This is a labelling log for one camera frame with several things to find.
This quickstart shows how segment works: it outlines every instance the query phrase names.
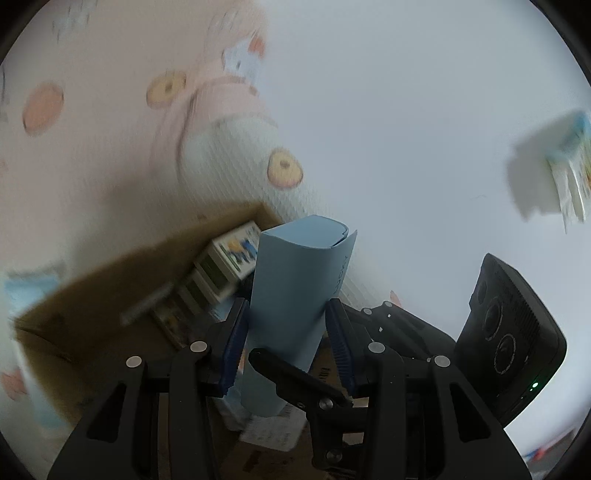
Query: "cardboard box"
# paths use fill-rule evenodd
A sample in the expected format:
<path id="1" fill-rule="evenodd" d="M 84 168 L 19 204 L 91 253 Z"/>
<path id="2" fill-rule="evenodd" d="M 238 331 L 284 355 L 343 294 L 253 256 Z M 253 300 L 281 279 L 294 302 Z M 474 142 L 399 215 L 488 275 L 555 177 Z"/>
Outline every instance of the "cardboard box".
<path id="1" fill-rule="evenodd" d="M 84 405 L 124 368 L 125 360 L 174 355 L 148 316 L 130 325 L 121 313 L 182 279 L 213 239 L 254 220 L 280 224 L 260 203 L 237 206 L 151 247 L 141 248 L 61 289 L 15 322 L 15 338 L 55 411 L 75 425 Z"/>

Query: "cartoon character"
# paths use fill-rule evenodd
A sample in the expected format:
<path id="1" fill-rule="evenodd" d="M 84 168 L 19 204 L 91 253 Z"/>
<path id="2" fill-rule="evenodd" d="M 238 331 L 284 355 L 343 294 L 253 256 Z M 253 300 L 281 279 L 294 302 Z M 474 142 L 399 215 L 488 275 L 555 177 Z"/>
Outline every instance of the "cartoon character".
<path id="1" fill-rule="evenodd" d="M 246 238 L 242 242 L 240 242 L 240 244 L 242 245 L 242 248 L 248 253 L 248 256 L 251 257 L 251 260 L 256 260 L 257 251 L 254 245 L 250 242 L 250 240 Z"/>
<path id="2" fill-rule="evenodd" d="M 236 260 L 236 263 L 242 264 L 242 262 L 250 263 L 250 259 L 248 258 L 249 252 L 244 249 L 242 243 L 239 242 L 236 238 L 232 238 L 228 241 L 228 254 L 233 256 Z"/>
<path id="3" fill-rule="evenodd" d="M 273 190 L 294 190 L 303 181 L 301 164 L 283 145 L 254 87 L 266 51 L 264 34 L 264 14 L 253 2 L 226 7 L 210 22 L 207 62 L 185 75 L 164 74 L 148 88 L 149 106 L 167 108 L 152 164 L 157 169 L 173 158 L 176 173 L 170 176 L 199 207 L 221 200 L 273 204 Z M 236 261 L 244 261 L 240 251 L 232 254 Z"/>

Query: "black metal bracket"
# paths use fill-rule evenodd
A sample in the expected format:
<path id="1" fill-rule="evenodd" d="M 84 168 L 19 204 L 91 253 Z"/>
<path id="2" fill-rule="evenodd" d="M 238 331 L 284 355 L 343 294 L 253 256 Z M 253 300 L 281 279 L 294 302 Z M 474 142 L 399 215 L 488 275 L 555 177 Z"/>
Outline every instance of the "black metal bracket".
<path id="1" fill-rule="evenodd" d="M 387 338 L 383 319 L 374 315 L 377 309 L 371 314 L 355 312 L 350 319 L 352 309 L 339 310 L 334 303 L 340 302 L 331 302 L 332 313 L 346 316 L 340 317 L 344 333 L 336 341 L 358 343 L 349 351 L 363 365 L 367 383 L 360 391 L 369 397 L 367 408 L 353 408 L 339 390 L 264 349 L 249 355 L 255 370 L 275 382 L 277 395 L 306 412 L 316 468 L 364 480 L 531 478 L 498 420 L 448 356 L 401 356 L 390 346 L 371 341 L 375 334 L 368 331 L 375 331 L 376 325 L 381 338 Z M 433 338 L 434 331 L 420 324 L 415 328 L 431 338 L 422 342 L 411 338 L 407 351 L 421 344 L 449 351 L 446 337 Z M 354 365 L 347 369 L 358 370 Z M 363 433 L 363 443 L 348 445 L 345 433 Z"/>
<path id="2" fill-rule="evenodd" d="M 120 379 L 87 408 L 48 480 L 158 480 L 158 404 L 168 393 L 170 471 L 174 480 L 219 479 L 206 397 L 233 384 L 248 331 L 248 302 L 237 299 L 205 342 L 172 359 L 128 359 Z"/>

